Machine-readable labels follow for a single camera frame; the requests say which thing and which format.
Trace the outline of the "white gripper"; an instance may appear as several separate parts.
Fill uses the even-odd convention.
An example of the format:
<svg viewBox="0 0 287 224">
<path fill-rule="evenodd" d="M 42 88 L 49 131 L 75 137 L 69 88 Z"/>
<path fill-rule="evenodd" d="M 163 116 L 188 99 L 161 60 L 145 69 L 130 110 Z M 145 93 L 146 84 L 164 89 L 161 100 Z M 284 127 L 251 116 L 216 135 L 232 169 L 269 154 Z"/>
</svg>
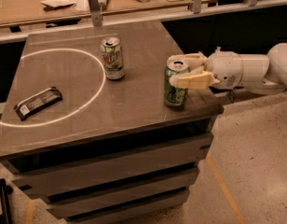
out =
<svg viewBox="0 0 287 224">
<path fill-rule="evenodd" d="M 196 69 L 206 62 L 207 71 L 200 74 L 184 73 L 171 76 L 170 84 L 178 89 L 204 90 L 212 85 L 218 90 L 232 90 L 242 78 L 240 56 L 233 51 L 221 51 L 220 47 L 217 47 L 208 59 L 203 53 L 198 52 L 172 55 L 168 58 L 168 63 L 170 62 L 185 62 L 191 69 Z"/>
</svg>

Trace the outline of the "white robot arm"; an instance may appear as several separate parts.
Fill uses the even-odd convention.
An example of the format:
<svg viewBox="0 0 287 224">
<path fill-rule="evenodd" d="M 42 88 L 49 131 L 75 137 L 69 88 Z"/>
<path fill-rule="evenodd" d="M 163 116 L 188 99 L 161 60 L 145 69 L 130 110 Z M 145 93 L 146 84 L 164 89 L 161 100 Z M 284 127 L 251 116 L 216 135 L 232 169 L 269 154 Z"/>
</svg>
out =
<svg viewBox="0 0 287 224">
<path fill-rule="evenodd" d="M 267 54 L 237 54 L 216 51 L 173 55 L 167 67 L 177 72 L 169 78 L 174 88 L 233 90 L 243 87 L 256 94 L 277 94 L 287 89 L 287 43 L 279 43 Z"/>
</svg>

